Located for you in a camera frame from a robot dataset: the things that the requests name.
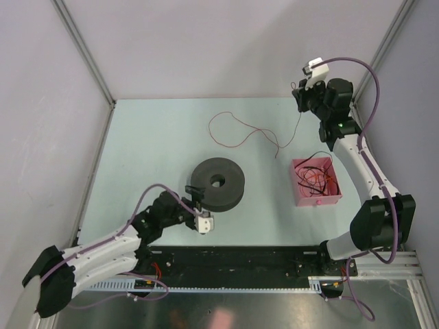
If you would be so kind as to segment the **black cable spool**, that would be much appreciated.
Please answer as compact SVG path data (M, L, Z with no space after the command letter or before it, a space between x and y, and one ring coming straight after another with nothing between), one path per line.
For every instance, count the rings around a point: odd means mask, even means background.
M227 158L209 158L191 174L193 187L204 189L201 205L210 212L233 209L244 196L245 175L241 167Z

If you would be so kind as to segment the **pink plastic box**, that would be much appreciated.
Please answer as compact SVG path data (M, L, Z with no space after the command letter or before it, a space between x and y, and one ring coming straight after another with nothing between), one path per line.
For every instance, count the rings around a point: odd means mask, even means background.
M329 156L293 159L289 175L297 207L332 206L343 196Z

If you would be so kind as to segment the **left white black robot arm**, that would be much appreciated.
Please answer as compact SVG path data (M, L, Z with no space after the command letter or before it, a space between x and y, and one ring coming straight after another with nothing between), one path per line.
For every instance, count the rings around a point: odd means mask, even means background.
M51 317L91 285L132 270L147 272L152 265L149 246L164 229L182 223L195 229L204 189L186 186L185 190L189 199L165 188L152 205L135 208L124 226L92 243L64 250L55 245L45 248L22 281L27 286L32 278L40 278L36 313Z

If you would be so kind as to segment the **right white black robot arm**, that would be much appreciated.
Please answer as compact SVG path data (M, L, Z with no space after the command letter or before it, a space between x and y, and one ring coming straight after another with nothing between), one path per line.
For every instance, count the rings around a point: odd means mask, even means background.
M361 136L364 129L350 115L353 84L341 78L320 80L311 87L307 82L299 81L292 91L298 111L319 119L320 140L344 165L361 202L348 231L322 242L324 253L316 258L316 266L332 275L341 260L369 253L389 265L408 239L416 202L390 183L370 153Z

